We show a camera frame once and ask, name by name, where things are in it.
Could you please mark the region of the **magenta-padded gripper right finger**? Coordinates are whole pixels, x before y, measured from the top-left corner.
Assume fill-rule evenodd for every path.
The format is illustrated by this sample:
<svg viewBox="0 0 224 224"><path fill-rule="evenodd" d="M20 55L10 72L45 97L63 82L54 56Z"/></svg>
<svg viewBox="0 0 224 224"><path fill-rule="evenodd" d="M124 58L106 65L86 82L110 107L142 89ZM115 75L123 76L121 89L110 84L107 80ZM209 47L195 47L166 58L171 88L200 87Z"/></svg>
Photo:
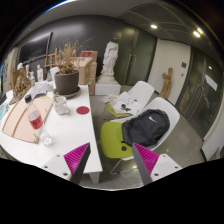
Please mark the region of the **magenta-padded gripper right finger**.
<svg viewBox="0 0 224 224"><path fill-rule="evenodd" d="M137 143L132 145L132 154L144 185L182 169L167 154L158 155L154 151Z"/></svg>

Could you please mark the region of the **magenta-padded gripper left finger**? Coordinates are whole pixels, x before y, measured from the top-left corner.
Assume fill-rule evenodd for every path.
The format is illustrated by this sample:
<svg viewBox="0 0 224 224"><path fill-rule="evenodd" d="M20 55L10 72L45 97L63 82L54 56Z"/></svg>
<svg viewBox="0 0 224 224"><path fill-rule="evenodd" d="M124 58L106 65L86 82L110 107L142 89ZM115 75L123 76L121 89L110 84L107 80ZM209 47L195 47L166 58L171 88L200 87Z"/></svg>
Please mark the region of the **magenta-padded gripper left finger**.
<svg viewBox="0 0 224 224"><path fill-rule="evenodd" d="M78 185L90 152L90 144L86 143L65 155L56 154L42 166L42 169Z"/></svg>

